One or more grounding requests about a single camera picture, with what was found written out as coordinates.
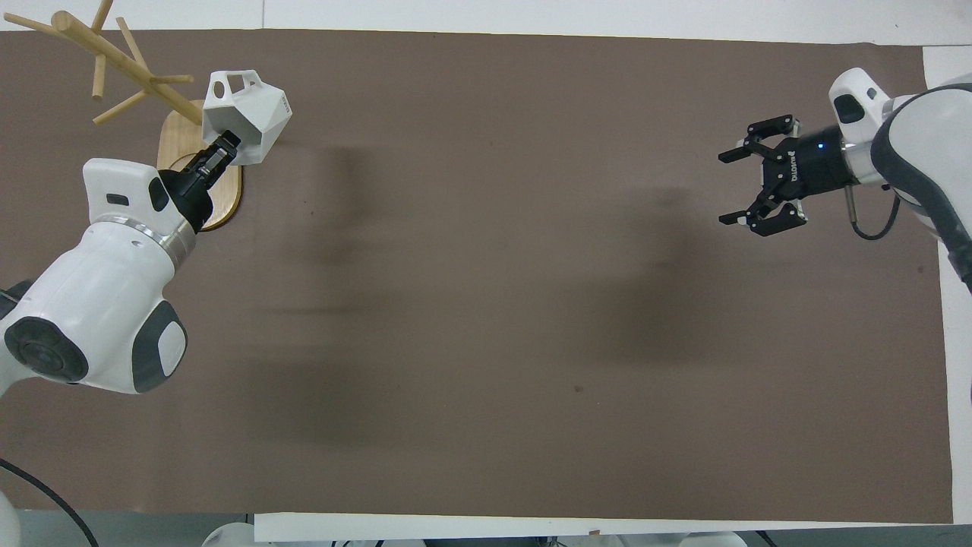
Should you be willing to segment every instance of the wooden base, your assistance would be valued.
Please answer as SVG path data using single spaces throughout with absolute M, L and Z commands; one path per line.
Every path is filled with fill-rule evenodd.
M 201 100 L 192 103 L 202 106 Z M 202 129 L 178 112 L 171 112 L 162 124 L 162 135 L 158 138 L 156 167 L 181 169 L 203 148 L 206 148 L 206 143 L 202 141 Z M 242 196 L 243 167 L 231 165 L 209 189 L 209 197 L 213 200 L 213 215 L 206 221 L 202 231 L 216 230 L 228 222 L 236 212 Z

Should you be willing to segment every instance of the brown table surface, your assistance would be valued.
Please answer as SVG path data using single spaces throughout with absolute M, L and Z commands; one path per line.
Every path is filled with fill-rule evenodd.
M 115 33 L 110 39 L 120 42 Z M 761 238 L 746 124 L 834 122 L 918 48 L 332 31 L 154 31 L 159 74 L 256 68 L 295 115 L 166 297 L 190 334 L 127 396 L 40 380 L 0 455 L 81 509 L 951 520 L 936 249 L 853 235 L 840 193 Z M 153 164 L 165 115 L 90 57 L 0 34 L 0 281 L 87 223 L 81 166 Z M 880 227 L 890 195 L 858 193 Z M 16 479 L 0 490 L 47 507 Z

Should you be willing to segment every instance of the black cable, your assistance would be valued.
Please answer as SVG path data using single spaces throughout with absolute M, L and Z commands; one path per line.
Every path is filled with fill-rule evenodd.
M 774 543 L 772 539 L 770 539 L 770 534 L 766 533 L 765 530 L 758 529 L 756 531 L 756 534 L 759 535 L 759 537 L 762 537 L 763 541 L 765 541 L 766 544 L 769 545 L 770 547 L 777 547 L 777 544 Z
M 27 481 L 34 488 L 43 492 L 47 497 L 53 500 L 53 502 L 56 503 L 58 507 L 60 507 L 61 509 L 64 510 L 65 513 L 67 513 L 68 517 L 71 517 L 71 520 L 74 521 L 74 524 L 78 525 L 78 528 L 81 529 L 81 532 L 87 538 L 87 542 L 91 544 L 91 547 L 98 547 L 98 541 L 94 539 L 94 534 L 91 533 L 91 529 L 87 527 L 87 524 L 85 523 L 84 520 L 82 520 L 82 518 L 78 515 L 78 513 L 74 509 L 72 509 L 70 505 L 67 504 L 67 501 L 64 501 L 64 499 L 61 496 L 57 495 L 57 492 L 51 490 L 47 485 L 42 483 L 36 477 L 31 475 L 30 473 L 27 473 L 23 469 L 20 469 L 16 465 L 13 465 L 12 463 L 10 463 L 9 461 L 5 460 L 2 457 L 0 457 L 0 467 L 3 467 L 4 469 L 10 471 L 11 473 L 17 475 L 24 481 Z
M 887 216 L 887 224 L 885 228 L 880 232 L 874 234 L 873 236 L 864 234 L 857 228 L 857 223 L 850 221 L 850 227 L 853 228 L 853 232 L 868 241 L 877 241 L 878 239 L 887 236 L 887 233 L 891 231 L 891 227 L 894 226 L 894 219 L 898 217 L 898 209 L 901 208 L 901 198 L 897 194 L 894 195 L 894 204 L 891 206 L 891 214 Z

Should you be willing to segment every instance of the wooden pole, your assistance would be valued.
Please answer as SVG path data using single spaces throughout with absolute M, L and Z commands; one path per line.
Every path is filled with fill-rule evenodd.
M 115 67 L 116 70 L 134 81 L 142 89 L 161 99 L 169 105 L 172 110 L 186 117 L 197 126 L 202 125 L 202 109 L 192 104 L 188 99 L 181 96 L 166 84 L 154 84 L 154 75 L 147 68 L 132 60 L 124 52 L 112 45 L 101 36 L 95 34 L 84 23 L 77 20 L 67 12 L 57 12 L 51 17 L 51 25 L 57 32 L 70 38 L 79 46 L 85 48 L 94 55 L 105 55 L 105 60 Z
M 145 98 L 147 96 L 149 96 L 149 94 L 148 94 L 147 91 L 140 90 L 139 92 L 135 93 L 131 97 L 129 97 L 129 98 L 123 100 L 122 102 L 116 104 L 115 106 L 109 108 L 104 113 L 96 116 L 94 118 L 94 120 L 92 120 L 92 121 L 94 122 L 94 124 L 96 126 L 100 126 L 101 124 L 104 124 L 105 122 L 107 122 L 107 121 L 111 120 L 112 118 L 118 116 L 118 114 L 121 114 L 122 112 L 124 112 L 128 107 L 130 107 L 131 105 L 135 104 L 136 102 L 142 100 L 143 98 Z
M 124 42 L 128 44 L 128 48 L 131 50 L 131 56 L 135 57 L 135 62 L 141 64 L 143 68 L 149 68 L 149 65 L 145 64 L 145 58 L 142 57 L 142 52 L 138 49 L 138 44 L 135 43 L 135 37 L 131 35 L 131 30 L 125 24 L 124 18 L 115 18 L 115 22 L 119 24 L 121 36 L 124 36 Z
M 54 30 L 54 27 L 43 24 L 42 22 L 37 22 L 34 19 L 22 18 L 21 16 L 15 16 L 14 14 L 4 14 L 3 20 L 6 22 L 11 22 L 13 24 L 19 24 L 20 26 L 26 26 L 27 28 L 32 28 L 34 30 L 39 30 L 45 34 L 50 34 L 51 36 L 56 36 L 58 38 L 64 38 L 59 32 Z
M 105 55 L 94 56 L 94 83 L 91 84 L 91 98 L 101 100 L 105 96 Z
M 101 34 L 101 27 L 105 25 L 108 12 L 112 9 L 112 2 L 113 0 L 101 0 L 101 4 L 98 6 L 98 12 L 94 14 L 94 21 L 91 22 L 91 30 L 95 34 Z

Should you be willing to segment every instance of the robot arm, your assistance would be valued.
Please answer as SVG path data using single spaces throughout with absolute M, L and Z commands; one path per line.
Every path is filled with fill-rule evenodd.
M 246 81 L 236 93 L 226 91 L 233 74 Z M 210 87 L 222 91 L 203 109 L 212 144 L 186 168 L 85 164 L 90 226 L 78 246 L 32 284 L 0 292 L 0 394 L 31 376 L 143 393 L 175 371 L 186 329 L 162 289 L 212 214 L 208 190 L 228 165 L 261 162 L 291 115 L 255 71 L 215 72 Z
M 941 238 L 972 289 L 972 238 L 965 228 L 972 227 L 972 185 L 964 180 L 972 172 L 972 132 L 966 129 L 972 127 L 972 75 L 892 99 L 853 68 L 829 95 L 836 126 L 801 136 L 793 116 L 780 116 L 751 125 L 737 148 L 719 155 L 727 164 L 752 154 L 763 158 L 756 200 L 719 220 L 770 236 L 807 223 L 801 199 L 845 189 L 855 224 L 851 188 L 887 185 Z M 775 135 L 784 136 L 775 148 L 760 143 Z

